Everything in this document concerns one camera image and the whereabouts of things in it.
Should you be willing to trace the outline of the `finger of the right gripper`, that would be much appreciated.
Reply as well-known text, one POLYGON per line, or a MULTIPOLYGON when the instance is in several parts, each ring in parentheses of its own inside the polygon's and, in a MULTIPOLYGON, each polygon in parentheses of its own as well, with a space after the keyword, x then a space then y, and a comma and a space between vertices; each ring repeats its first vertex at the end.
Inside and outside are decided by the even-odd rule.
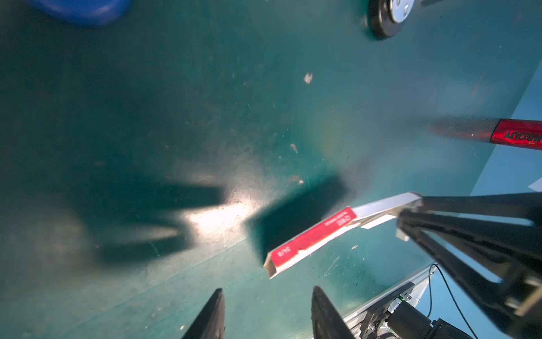
POLYGON ((541 229, 404 211, 398 227, 512 338, 541 337, 541 229))
POLYGON ((408 212, 408 223, 429 223, 429 214, 426 211, 520 218, 540 225, 541 193, 425 196, 421 200, 421 212, 408 212))

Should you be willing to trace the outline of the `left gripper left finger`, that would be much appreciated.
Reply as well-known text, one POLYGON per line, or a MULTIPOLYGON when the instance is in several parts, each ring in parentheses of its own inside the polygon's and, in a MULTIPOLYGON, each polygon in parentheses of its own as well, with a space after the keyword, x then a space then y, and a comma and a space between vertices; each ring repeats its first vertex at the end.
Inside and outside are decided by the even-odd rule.
POLYGON ((223 339, 225 312, 224 292, 222 288, 218 288, 190 325, 183 339, 223 339))

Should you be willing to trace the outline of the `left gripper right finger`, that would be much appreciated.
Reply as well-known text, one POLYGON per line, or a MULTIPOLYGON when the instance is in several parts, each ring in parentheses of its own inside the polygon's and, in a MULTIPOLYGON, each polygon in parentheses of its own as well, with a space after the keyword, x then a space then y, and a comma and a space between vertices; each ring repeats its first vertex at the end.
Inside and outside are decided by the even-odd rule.
POLYGON ((311 320, 314 339, 354 339, 337 309, 319 286, 313 288, 311 320))

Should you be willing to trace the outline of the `red white staple box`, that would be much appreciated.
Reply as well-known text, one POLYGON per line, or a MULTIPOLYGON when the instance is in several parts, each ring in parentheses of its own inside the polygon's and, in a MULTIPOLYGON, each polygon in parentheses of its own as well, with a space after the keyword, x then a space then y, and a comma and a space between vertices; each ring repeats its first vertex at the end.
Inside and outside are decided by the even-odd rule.
POLYGON ((270 251, 263 265, 270 279, 357 227, 370 230, 412 209, 422 196, 407 192, 356 207, 346 207, 270 251))

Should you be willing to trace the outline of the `black stapler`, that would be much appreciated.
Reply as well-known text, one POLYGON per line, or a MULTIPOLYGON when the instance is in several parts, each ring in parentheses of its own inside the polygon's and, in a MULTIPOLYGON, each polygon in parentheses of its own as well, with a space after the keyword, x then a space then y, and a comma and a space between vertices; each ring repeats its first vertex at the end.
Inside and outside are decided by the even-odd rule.
POLYGON ((395 37, 403 28, 416 6, 421 8, 442 3, 440 0, 368 0, 366 26, 372 40, 387 40, 395 37))

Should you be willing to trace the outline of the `red spray bottle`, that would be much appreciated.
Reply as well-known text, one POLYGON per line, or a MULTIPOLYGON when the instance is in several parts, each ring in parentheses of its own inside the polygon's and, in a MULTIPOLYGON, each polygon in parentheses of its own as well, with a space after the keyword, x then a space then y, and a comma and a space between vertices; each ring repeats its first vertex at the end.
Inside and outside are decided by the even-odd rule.
POLYGON ((541 150, 541 121, 448 117, 429 124, 431 131, 451 138, 541 150))

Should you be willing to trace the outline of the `aluminium front rail bed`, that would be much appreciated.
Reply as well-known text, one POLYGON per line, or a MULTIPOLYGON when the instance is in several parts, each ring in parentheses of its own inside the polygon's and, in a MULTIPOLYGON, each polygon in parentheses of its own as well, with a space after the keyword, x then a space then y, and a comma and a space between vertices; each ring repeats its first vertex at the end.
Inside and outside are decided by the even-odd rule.
POLYGON ((426 289, 429 288, 430 278, 435 270, 436 266, 432 264, 358 307, 347 316, 340 315, 354 338, 359 334, 358 327, 364 320, 367 309, 380 298, 407 282, 413 282, 414 289, 407 298, 400 303, 396 301, 391 307, 392 313, 378 330, 376 338, 434 338, 436 325, 416 307, 426 289))

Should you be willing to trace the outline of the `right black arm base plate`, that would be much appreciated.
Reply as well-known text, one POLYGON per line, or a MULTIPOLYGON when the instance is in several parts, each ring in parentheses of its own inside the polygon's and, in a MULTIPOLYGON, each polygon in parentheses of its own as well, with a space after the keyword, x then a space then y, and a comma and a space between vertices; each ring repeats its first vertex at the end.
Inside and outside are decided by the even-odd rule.
POLYGON ((359 334, 355 338, 376 338, 378 330, 392 313, 391 307, 396 301, 400 303, 407 298, 414 287, 413 282, 406 282, 372 304, 367 309, 365 318, 358 327, 359 334))

